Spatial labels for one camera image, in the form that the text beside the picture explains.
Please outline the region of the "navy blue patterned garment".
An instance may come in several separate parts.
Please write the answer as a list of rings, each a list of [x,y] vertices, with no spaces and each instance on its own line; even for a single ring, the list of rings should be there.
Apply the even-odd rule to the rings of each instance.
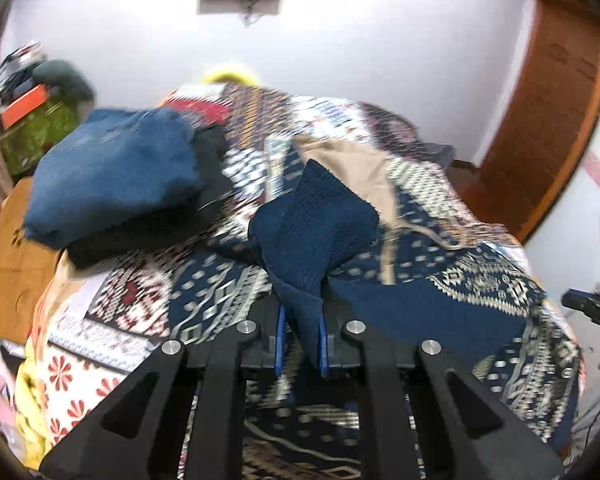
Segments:
[[[367,179],[398,213],[395,226],[384,226],[359,192],[291,146],[276,199],[249,221],[227,218],[175,281],[168,320],[186,344],[241,321],[258,292],[282,300],[285,365],[276,379],[247,387],[244,478],[361,473],[358,410],[322,378],[323,286],[393,340],[439,341],[544,443],[556,451],[568,444],[580,352],[565,322],[516,258],[455,222],[437,185],[407,191],[400,174],[411,169],[387,159]]]

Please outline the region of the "patchwork patterned bedspread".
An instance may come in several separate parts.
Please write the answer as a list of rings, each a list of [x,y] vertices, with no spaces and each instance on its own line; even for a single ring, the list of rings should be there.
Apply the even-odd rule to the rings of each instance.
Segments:
[[[501,226],[481,223],[471,214],[405,119],[373,105],[288,96],[244,86],[228,86],[209,101],[230,108],[227,123],[220,126],[230,146],[222,173],[232,181],[233,194],[208,230],[168,248],[132,250],[85,269],[71,262],[69,245],[57,249],[60,266],[38,308],[38,327],[32,337],[52,440],[48,453],[165,341],[181,341],[170,329],[168,314],[173,285],[185,263],[227,218],[249,221],[260,206],[276,199],[277,180],[291,146],[324,162],[359,192],[384,226],[395,226],[398,213],[387,196],[374,194],[367,179],[384,160],[410,162],[412,169],[400,174],[407,191],[416,191],[422,181],[437,185],[451,201],[459,226],[466,226],[474,240],[490,243],[516,258],[530,275],[516,240]],[[326,337],[330,314],[360,320],[350,304],[328,286],[322,287],[321,296]],[[254,304],[274,307],[276,349],[273,373],[250,382],[273,380],[285,365],[286,313],[276,292],[264,290],[257,293],[242,321],[249,318]],[[358,410],[353,379],[330,374],[329,359],[322,378],[347,393]]]

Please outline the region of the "wooden board with cutouts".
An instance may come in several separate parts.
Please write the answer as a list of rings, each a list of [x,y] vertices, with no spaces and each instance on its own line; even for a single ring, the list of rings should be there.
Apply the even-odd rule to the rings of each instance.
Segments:
[[[0,339],[24,344],[36,303],[55,273],[58,252],[24,237],[33,180],[20,180],[0,212]]]

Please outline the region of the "brown wooden door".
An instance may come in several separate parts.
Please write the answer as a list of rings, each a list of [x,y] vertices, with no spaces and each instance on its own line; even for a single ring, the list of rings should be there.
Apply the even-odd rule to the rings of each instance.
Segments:
[[[457,160],[452,185],[481,221],[520,242],[540,226],[600,117],[600,19],[577,0],[536,0],[524,66],[480,165]]]

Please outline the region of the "folded blue jeans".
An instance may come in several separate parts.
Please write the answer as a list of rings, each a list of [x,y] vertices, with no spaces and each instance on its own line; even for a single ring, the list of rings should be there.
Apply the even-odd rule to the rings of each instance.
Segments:
[[[98,108],[38,162],[24,232],[61,249],[203,187],[194,129],[178,112]]]

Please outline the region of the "folded black garment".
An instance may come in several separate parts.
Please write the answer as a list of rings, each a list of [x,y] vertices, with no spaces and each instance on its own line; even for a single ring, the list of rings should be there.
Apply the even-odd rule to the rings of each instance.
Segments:
[[[177,205],[141,214],[120,226],[76,240],[67,247],[71,262],[76,268],[85,269],[132,250],[168,248],[208,230],[233,194],[232,181],[222,173],[229,148],[222,126],[196,130],[194,149],[204,179],[201,191]]]

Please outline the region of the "green patterned cloth pile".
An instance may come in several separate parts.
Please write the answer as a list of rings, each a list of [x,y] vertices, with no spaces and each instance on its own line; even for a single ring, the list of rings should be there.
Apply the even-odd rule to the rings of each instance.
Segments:
[[[40,159],[79,125],[76,103],[50,99],[0,136],[0,149],[12,177],[34,168]]]

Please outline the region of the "red folded cloth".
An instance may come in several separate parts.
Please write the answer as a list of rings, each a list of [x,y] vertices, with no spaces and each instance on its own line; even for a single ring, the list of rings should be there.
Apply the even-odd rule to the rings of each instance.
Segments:
[[[175,110],[194,128],[210,125],[225,125],[230,116],[230,108],[223,103],[202,99],[168,99],[163,107]]]

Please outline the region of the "orange box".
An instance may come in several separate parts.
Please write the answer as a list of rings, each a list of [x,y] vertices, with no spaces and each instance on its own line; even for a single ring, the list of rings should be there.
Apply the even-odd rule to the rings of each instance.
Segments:
[[[4,109],[1,122],[5,129],[19,122],[24,116],[36,110],[47,101],[47,92],[44,84],[38,84],[33,89],[16,99]]]

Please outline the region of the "dark grey pillow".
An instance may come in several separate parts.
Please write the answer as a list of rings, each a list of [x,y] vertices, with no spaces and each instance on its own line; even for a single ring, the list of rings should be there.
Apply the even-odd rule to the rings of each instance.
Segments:
[[[45,61],[32,70],[32,78],[38,84],[57,88],[69,100],[94,101],[95,92],[84,75],[73,64],[64,60]]]

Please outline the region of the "yellow bed rail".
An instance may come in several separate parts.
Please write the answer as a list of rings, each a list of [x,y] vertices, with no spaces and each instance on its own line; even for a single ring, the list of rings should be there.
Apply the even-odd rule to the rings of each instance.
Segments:
[[[219,72],[204,76],[203,84],[239,84],[240,86],[259,87],[259,81],[248,75],[236,72]]]

